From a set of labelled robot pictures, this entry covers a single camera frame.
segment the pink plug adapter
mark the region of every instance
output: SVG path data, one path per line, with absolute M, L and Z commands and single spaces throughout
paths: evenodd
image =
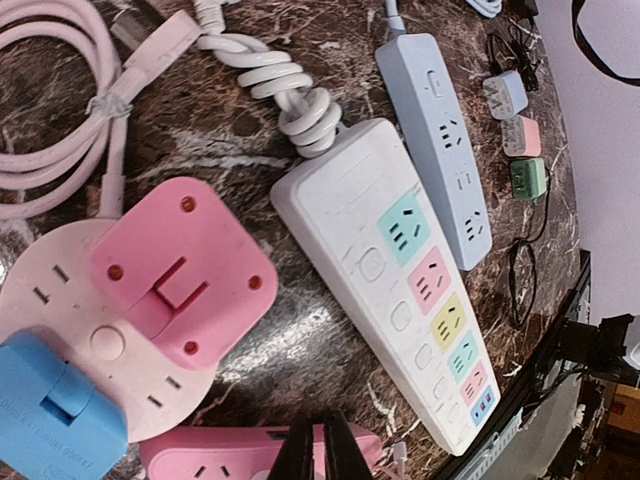
M 382 457 L 376 434 L 349 424 L 369 465 Z M 140 457 L 151 480 L 264 480 L 269 475 L 287 427 L 200 428 L 178 427 L 140 444 Z M 313 427 L 315 472 L 324 478 L 323 426 Z
M 542 153 L 540 127 L 532 118 L 516 115 L 503 120 L 502 148 L 509 157 L 538 157 Z
M 113 306 L 177 365 L 220 359 L 275 300 L 274 266 L 209 186 L 161 184 L 94 248 L 90 276 Z

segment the pink outlet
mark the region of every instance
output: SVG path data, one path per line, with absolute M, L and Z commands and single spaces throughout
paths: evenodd
M 382 442 L 350 424 L 369 465 L 382 457 Z M 287 438 L 286 427 L 179 427 L 140 444 L 140 457 L 150 480 L 264 480 Z M 314 470 L 324 478 L 325 445 L 322 425 L 313 427 Z
M 476 368 L 469 374 L 467 381 L 460 389 L 460 394 L 467 405 L 471 405 L 476 397 L 482 392 L 484 386 L 487 384 L 489 377 L 487 371 L 484 369 L 482 362 L 478 362 Z
M 275 300 L 269 259 L 209 186 L 161 184 L 102 237 L 91 280 L 113 307 L 177 365 L 220 359 Z
M 420 310 L 428 314 L 451 285 L 451 276 L 438 247 L 429 252 L 408 279 Z

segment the blue rectangular plug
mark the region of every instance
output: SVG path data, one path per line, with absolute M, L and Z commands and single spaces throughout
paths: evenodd
M 0 385 L 0 459 L 30 480 L 97 480 L 126 453 L 121 409 L 35 335 L 0 345 Z

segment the pink charging cable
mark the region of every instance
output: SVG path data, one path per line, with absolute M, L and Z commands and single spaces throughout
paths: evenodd
M 45 185 L 77 168 L 53 191 L 20 204 L 0 204 L 0 219 L 28 218 L 64 202 L 89 178 L 107 149 L 99 217 L 122 214 L 123 159 L 131 101 L 200 36 L 183 11 L 156 30 L 124 64 L 124 71 L 102 17 L 88 0 L 1 0 L 0 28 L 33 17 L 53 17 L 9 28 L 0 34 L 0 50 L 29 37 L 54 37 L 75 47 L 89 64 L 97 93 L 89 117 L 59 143 L 24 155 L 0 154 L 0 188 L 27 190 Z

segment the marble table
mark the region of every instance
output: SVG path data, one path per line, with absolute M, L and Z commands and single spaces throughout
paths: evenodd
M 127 0 L 113 0 L 121 7 Z M 112 18 L 117 9 L 96 0 Z M 189 0 L 151 0 L 168 15 L 191 11 Z M 230 31 L 255 35 L 293 58 L 328 88 L 354 124 L 395 116 L 373 53 L 388 38 L 382 0 L 243 0 L 226 8 Z M 531 354 L 578 275 L 578 223 L 562 114 L 544 48 L 541 88 L 528 114 L 540 123 L 543 156 L 553 173 L 548 228 L 536 247 L 540 288 L 534 315 L 522 331 L 509 324 L 508 248 L 529 231 L 541 206 L 512 199 L 509 160 L 500 127 L 483 102 L 485 39 L 510 15 L 487 21 L 463 0 L 407 0 L 401 13 L 410 32 L 433 34 L 443 51 L 475 146 L 489 208 L 494 247 L 465 275 L 501 388 Z M 83 61 L 68 46 L 33 39 L 0 54 L 0 149 L 28 152 L 59 140 L 84 117 L 94 93 Z M 272 101 L 254 101 L 236 85 L 238 72 L 192 48 L 135 102 L 126 152 L 127 206 L 163 180 L 192 175 L 207 181 L 275 263 L 275 305 L 224 359 L 209 395 L 185 424 L 288 425 L 300 412 L 342 408 L 350 421 L 390 444 L 403 437 L 413 478 L 428 478 L 447 454 L 426 429 L 335 302 L 269 203 L 269 189 L 299 161 L 276 129 Z M 64 205 L 29 221 L 0 222 L 0 281 L 39 236 L 96 211 L 99 175 Z M 3 199 L 15 195 L 2 194 Z M 526 265 L 518 264 L 523 276 Z M 108 478 L 144 478 L 132 447 Z M 0 479 L 18 478 L 0 467 Z

